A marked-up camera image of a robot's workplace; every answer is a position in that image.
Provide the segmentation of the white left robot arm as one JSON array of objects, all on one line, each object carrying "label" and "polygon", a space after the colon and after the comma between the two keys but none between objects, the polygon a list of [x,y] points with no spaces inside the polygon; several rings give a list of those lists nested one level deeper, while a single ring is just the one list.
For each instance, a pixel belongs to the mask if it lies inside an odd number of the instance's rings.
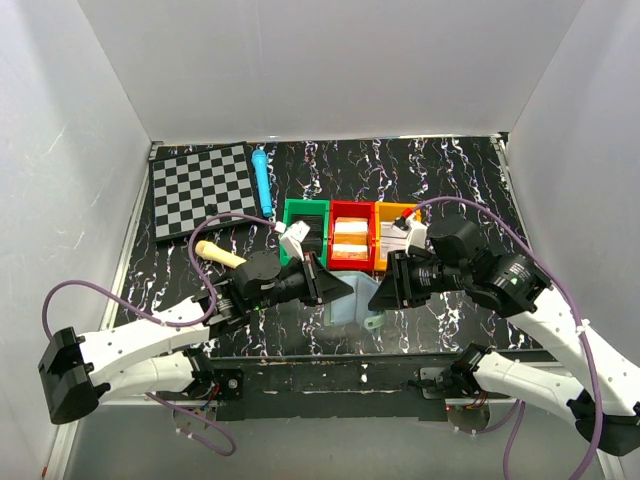
[{"label": "white left robot arm", "polygon": [[193,400],[238,399],[242,376],[215,370],[201,345],[241,328],[255,311],[290,301],[308,307],[353,294],[312,253],[282,265],[252,254],[202,292],[158,314],[98,332],[53,334],[38,364],[50,421],[79,420],[110,400],[176,392]]}]

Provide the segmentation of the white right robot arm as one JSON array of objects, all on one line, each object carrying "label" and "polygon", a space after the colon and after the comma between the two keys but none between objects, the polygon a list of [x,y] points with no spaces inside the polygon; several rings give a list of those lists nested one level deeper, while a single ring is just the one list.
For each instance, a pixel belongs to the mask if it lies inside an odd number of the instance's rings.
[{"label": "white right robot arm", "polygon": [[387,255],[372,310],[425,305],[434,294],[462,291],[540,343],[568,372],[562,377],[470,344],[442,373],[420,381],[431,392],[464,397],[499,393],[570,423],[600,450],[624,456],[639,447],[639,368],[587,324],[577,325],[550,277],[520,253],[496,254],[476,224],[454,218],[425,226],[399,217],[405,245]]}]

